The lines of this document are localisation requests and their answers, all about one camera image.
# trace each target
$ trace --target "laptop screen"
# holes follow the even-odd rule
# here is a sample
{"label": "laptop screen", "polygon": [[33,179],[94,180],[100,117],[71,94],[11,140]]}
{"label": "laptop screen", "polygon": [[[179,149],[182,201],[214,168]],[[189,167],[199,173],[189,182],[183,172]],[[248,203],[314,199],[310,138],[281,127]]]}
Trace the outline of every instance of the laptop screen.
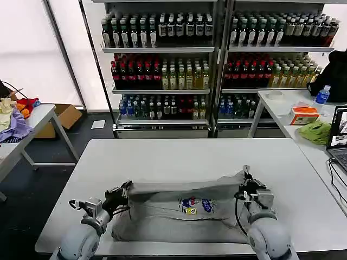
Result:
{"label": "laptop screen", "polygon": [[336,106],[327,148],[347,148],[347,106]]}

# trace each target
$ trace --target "black bag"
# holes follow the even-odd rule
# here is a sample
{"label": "black bag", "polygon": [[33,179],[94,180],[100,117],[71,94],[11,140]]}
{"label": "black bag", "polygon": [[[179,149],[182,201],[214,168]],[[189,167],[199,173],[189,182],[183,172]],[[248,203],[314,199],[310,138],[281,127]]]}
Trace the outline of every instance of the black bag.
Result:
{"label": "black bag", "polygon": [[317,96],[325,85],[331,86],[328,102],[347,102],[347,51],[331,52],[329,64],[307,88],[311,96]]}

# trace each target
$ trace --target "cardboard box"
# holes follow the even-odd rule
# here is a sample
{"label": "cardboard box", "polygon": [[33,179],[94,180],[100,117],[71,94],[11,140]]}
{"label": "cardboard box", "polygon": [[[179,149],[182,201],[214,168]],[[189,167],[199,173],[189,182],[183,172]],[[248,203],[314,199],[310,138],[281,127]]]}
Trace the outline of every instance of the cardboard box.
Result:
{"label": "cardboard box", "polygon": [[293,107],[289,113],[291,125],[307,125],[314,122],[319,113],[312,107]]}
{"label": "cardboard box", "polygon": [[[55,113],[61,125],[69,130],[82,116],[74,106],[68,104],[55,104]],[[48,122],[45,127],[35,135],[35,138],[55,138],[55,129],[51,122]]]}

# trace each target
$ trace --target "purple cloth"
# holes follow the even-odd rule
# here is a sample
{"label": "purple cloth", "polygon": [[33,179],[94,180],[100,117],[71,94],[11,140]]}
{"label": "purple cloth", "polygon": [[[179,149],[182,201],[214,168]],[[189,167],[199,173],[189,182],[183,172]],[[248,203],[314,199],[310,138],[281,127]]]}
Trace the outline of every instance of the purple cloth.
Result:
{"label": "purple cloth", "polygon": [[21,112],[15,108],[11,115],[9,128],[0,132],[0,142],[3,142],[9,137],[26,137],[33,129],[27,125]]}

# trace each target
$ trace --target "tissue box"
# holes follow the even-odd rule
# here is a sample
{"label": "tissue box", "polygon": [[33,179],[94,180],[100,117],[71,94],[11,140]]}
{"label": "tissue box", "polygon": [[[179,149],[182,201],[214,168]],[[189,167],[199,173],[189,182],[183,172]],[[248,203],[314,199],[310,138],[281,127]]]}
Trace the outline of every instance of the tissue box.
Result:
{"label": "tissue box", "polygon": [[307,125],[314,122],[319,113],[312,107],[293,107],[289,113],[291,125]]}

